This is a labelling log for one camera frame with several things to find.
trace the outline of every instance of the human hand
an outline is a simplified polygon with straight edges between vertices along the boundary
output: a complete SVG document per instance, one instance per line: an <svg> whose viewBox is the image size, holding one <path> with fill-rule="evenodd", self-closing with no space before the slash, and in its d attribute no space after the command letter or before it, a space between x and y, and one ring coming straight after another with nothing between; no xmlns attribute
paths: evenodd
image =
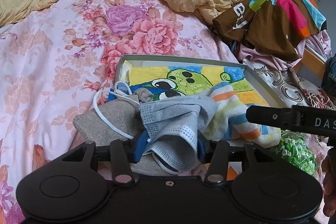
<svg viewBox="0 0 336 224"><path fill-rule="evenodd" d="M330 217L336 211L336 189L335 189L335 179L331 174L329 157L326 158L321 163L322 171L325 172L325 177L323 180L324 187L324 207L323 213L325 216Z"/></svg>

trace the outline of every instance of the pink floral bed sheet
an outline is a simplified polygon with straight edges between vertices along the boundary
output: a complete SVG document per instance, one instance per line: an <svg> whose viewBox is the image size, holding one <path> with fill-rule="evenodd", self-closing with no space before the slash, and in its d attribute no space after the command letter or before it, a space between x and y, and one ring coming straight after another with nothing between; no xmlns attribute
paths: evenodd
<svg viewBox="0 0 336 224"><path fill-rule="evenodd" d="M18 182L83 141L73 118L113 86L123 54L237 62L194 14L158 0L60 0L1 28L0 50L2 224L24 219Z"/></svg>

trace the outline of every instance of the brown garment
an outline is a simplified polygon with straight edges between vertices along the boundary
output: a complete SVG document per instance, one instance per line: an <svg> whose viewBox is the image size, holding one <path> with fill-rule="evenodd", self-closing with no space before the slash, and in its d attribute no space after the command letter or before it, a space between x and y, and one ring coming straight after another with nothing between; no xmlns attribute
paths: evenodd
<svg viewBox="0 0 336 224"><path fill-rule="evenodd" d="M295 48L301 40L326 29L313 0L241 0L213 25L224 41L238 41L289 63L298 59Z"/></svg>

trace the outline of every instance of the screw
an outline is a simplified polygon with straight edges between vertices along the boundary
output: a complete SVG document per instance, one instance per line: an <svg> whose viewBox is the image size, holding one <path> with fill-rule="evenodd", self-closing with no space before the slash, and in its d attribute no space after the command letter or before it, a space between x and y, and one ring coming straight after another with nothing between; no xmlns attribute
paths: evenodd
<svg viewBox="0 0 336 224"><path fill-rule="evenodd" d="M115 177L115 181L119 183L127 183L132 180L132 177L129 175L118 175Z"/></svg>
<svg viewBox="0 0 336 224"><path fill-rule="evenodd" d="M213 174L207 177L208 181L212 182L212 183L219 183L222 182L224 180L222 175L218 175L218 174Z"/></svg>
<svg viewBox="0 0 336 224"><path fill-rule="evenodd" d="M166 185L167 185L167 186L173 186L173 185L174 185L174 182L173 182L173 181L166 181Z"/></svg>

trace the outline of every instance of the wooden furniture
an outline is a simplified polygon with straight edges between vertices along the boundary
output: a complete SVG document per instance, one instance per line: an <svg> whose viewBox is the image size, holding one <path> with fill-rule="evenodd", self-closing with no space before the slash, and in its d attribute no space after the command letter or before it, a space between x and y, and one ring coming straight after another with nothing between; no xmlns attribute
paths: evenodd
<svg viewBox="0 0 336 224"><path fill-rule="evenodd" d="M302 65L305 65L314 74L316 74L320 79L323 78L325 63L315 54L313 54L309 49L304 49L303 58L294 67L294 71L298 72Z"/></svg>

